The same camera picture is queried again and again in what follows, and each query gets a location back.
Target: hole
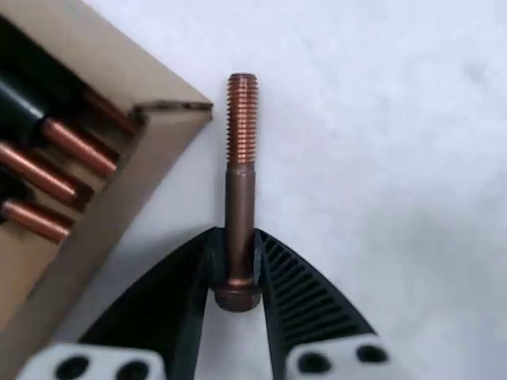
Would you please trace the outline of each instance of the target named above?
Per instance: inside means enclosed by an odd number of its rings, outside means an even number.
[[[362,363],[383,363],[389,359],[383,348],[370,344],[357,349],[357,358]]]
[[[56,378],[58,380],[73,380],[79,378],[86,372],[90,361],[85,356],[72,356],[61,362],[56,368]]]
[[[136,360],[123,365],[116,373],[116,380],[144,380],[148,372],[148,365]]]
[[[307,352],[299,357],[298,367],[303,374],[325,374],[331,369],[331,363],[323,354]]]

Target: copper rod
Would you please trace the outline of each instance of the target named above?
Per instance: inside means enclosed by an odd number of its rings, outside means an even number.
[[[43,122],[40,130],[51,143],[98,176],[106,178],[116,171],[120,155],[93,135],[69,128],[62,121],[51,117]]]
[[[54,243],[65,240],[74,220],[34,202],[8,199],[2,203],[2,217]]]
[[[68,206],[82,209],[93,197],[93,189],[79,178],[10,142],[0,141],[0,164]]]
[[[107,99],[96,93],[91,89],[85,89],[82,92],[82,97],[86,103],[93,109],[100,112],[102,115],[111,119],[121,130],[129,135],[134,135],[137,132],[135,122],[130,120],[122,113],[117,107],[115,107]]]

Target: copper-coated bolt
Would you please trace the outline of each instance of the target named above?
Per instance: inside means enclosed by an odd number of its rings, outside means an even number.
[[[229,128],[226,172],[225,239],[227,283],[215,289],[225,310],[247,311],[261,300],[254,285],[255,146],[257,79],[232,74],[228,83]]]
[[[3,201],[0,205],[0,217],[16,222],[54,243],[65,240],[74,226],[74,220],[59,212],[19,199]]]

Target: white surface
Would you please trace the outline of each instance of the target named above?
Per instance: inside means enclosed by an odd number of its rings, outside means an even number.
[[[505,2],[88,3],[212,99],[215,121],[57,338],[222,223],[225,84],[240,70],[261,83],[257,225],[332,280],[414,378],[505,377]],[[197,379],[269,378],[268,357],[261,308],[208,303]]]
[[[132,362],[142,362],[147,366],[145,380],[166,380],[162,357],[156,352],[89,344],[54,344],[34,355],[17,380],[55,380],[59,366],[76,357],[88,359],[88,366],[79,380],[115,380],[118,372]]]

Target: bolt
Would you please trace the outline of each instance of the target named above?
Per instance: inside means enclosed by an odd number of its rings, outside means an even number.
[[[254,284],[255,145],[257,134],[257,78],[229,77],[229,126],[225,197],[227,283],[215,289],[225,310],[247,311],[261,300]]]

